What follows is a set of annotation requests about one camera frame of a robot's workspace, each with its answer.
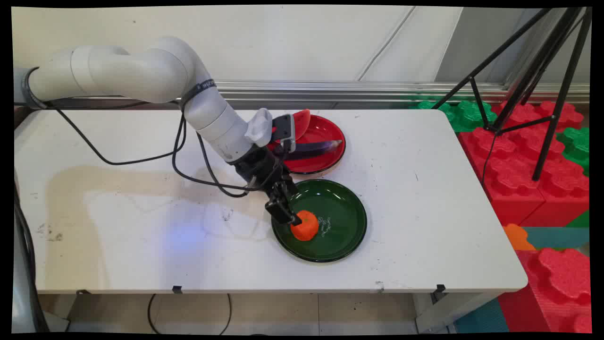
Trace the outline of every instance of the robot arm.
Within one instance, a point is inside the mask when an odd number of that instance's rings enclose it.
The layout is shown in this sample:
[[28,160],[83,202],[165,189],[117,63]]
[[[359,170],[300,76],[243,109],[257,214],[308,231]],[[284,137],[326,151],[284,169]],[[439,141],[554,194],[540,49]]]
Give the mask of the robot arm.
[[265,208],[271,215],[281,223],[299,221],[287,204],[286,196],[296,192],[287,167],[280,164],[271,174],[278,160],[266,147],[270,113],[261,109],[245,122],[213,86],[197,53],[178,38],[160,38],[137,54],[115,46],[63,50],[30,70],[22,89],[26,102],[36,108],[77,96],[120,95],[152,103],[180,97],[187,122],[248,183],[258,186],[271,176],[262,187],[270,198]]

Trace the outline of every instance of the orange toy fruit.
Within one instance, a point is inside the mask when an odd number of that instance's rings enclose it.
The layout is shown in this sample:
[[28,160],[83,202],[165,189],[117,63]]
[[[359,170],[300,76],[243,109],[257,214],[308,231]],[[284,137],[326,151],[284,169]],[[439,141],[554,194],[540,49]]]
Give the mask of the orange toy fruit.
[[315,214],[310,211],[301,210],[296,215],[300,217],[302,223],[297,226],[291,225],[292,234],[300,241],[310,241],[319,232],[319,221]]

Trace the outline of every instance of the white table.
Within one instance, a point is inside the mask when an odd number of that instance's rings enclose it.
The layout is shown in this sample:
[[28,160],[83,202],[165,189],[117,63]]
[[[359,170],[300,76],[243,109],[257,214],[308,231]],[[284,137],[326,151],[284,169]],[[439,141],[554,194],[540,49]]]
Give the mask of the white table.
[[[180,118],[179,111],[65,112],[115,162],[170,152]],[[238,112],[246,120],[254,114]],[[264,193],[229,198],[180,178],[170,157],[106,165],[56,112],[31,114],[14,133],[14,162],[34,238],[37,288],[423,293],[416,301],[417,325],[428,332],[527,284],[442,112],[312,113],[335,122],[346,137],[343,158],[323,178],[356,193],[368,217],[361,245],[342,260],[322,264],[280,246]],[[187,128],[179,169],[210,180],[194,130]],[[208,153],[222,183],[245,184],[213,150]],[[450,294],[424,304],[437,284]]]

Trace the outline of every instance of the teal foam mat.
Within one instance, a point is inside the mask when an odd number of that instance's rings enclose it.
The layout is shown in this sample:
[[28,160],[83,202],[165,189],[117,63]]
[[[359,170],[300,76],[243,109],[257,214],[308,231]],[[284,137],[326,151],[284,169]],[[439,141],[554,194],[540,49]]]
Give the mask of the teal foam mat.
[[457,333],[505,333],[510,331],[497,299],[487,302],[479,309],[457,320],[455,328]]
[[535,248],[578,248],[590,241],[589,228],[524,227]]

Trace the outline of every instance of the black tripod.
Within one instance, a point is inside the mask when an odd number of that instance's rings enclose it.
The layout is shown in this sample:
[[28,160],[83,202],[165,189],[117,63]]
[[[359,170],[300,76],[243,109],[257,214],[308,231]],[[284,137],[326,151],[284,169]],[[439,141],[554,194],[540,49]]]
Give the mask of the black tripod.
[[[558,119],[560,118],[560,114],[562,113],[562,105],[566,100],[570,83],[573,80],[575,69],[577,68],[577,64],[579,63],[581,50],[583,49],[583,45],[585,44],[587,32],[590,29],[592,14],[591,7],[585,7],[585,13],[581,17],[581,19],[577,21],[577,23],[573,26],[573,22],[579,16],[579,12],[581,12],[581,9],[583,9],[583,7],[570,7],[565,10],[564,14],[560,18],[560,20],[558,20],[556,26],[551,31],[550,35],[545,40],[545,43],[539,49],[535,58],[531,61],[531,64],[529,65],[525,75],[518,82],[518,87],[516,87],[509,100],[507,101],[507,104],[499,114],[499,117],[497,117],[493,124],[490,124],[487,120],[487,116],[484,112],[483,103],[480,99],[480,94],[478,93],[478,87],[476,86],[476,81],[474,80],[474,77],[480,71],[482,71],[484,67],[486,67],[495,58],[497,58],[506,48],[512,45],[521,35],[523,35],[527,30],[529,30],[529,28],[531,28],[536,22],[538,22],[543,16],[545,16],[551,10],[551,8],[544,8],[539,11],[539,13],[537,13],[533,18],[531,18],[531,20],[529,20],[526,24],[524,24],[524,26],[522,26],[516,33],[514,33],[514,35],[512,35],[505,43],[503,43],[502,46],[497,48],[497,50],[495,50],[485,61],[480,63],[478,67],[476,67],[472,72],[470,72],[467,77],[465,77],[459,84],[457,84],[451,90],[451,92],[449,92],[432,108],[439,108],[440,105],[444,104],[447,100],[449,100],[449,98],[451,98],[457,91],[459,91],[460,88],[470,82],[470,84],[472,85],[472,91],[474,92],[474,96],[476,97],[478,108],[480,109],[480,114],[483,118],[483,127],[486,130],[495,132],[495,136],[493,137],[493,144],[495,143],[494,138],[500,136],[501,134],[504,134],[505,132],[525,128],[527,126],[539,123],[550,122],[549,127],[547,129],[547,133],[545,134],[543,146],[541,147],[539,160],[537,161],[537,165],[535,166],[535,172],[533,173],[533,180],[538,181],[539,177],[541,176],[541,171],[543,170],[543,164],[545,163],[547,152],[550,149],[551,140],[554,137],[554,132],[556,130],[556,125],[558,124]],[[581,22],[582,25],[579,30],[579,35],[577,37],[577,41],[575,42],[570,61],[568,62],[568,68],[566,70],[566,73],[564,74],[564,79],[562,81],[562,86],[560,88],[560,93],[558,94],[553,114],[551,116],[537,119],[532,122],[523,123],[516,126],[512,126],[511,128],[502,129],[502,127],[507,122],[507,119],[510,117],[510,114],[513,112],[514,107],[516,107],[516,104],[518,104],[519,101],[522,101],[522,104],[524,105],[529,99],[530,95],[537,86],[537,83],[541,79],[541,76],[545,72],[545,69],[547,68],[551,60],[554,59],[556,53],[560,50],[560,47],[562,47],[570,33]]]

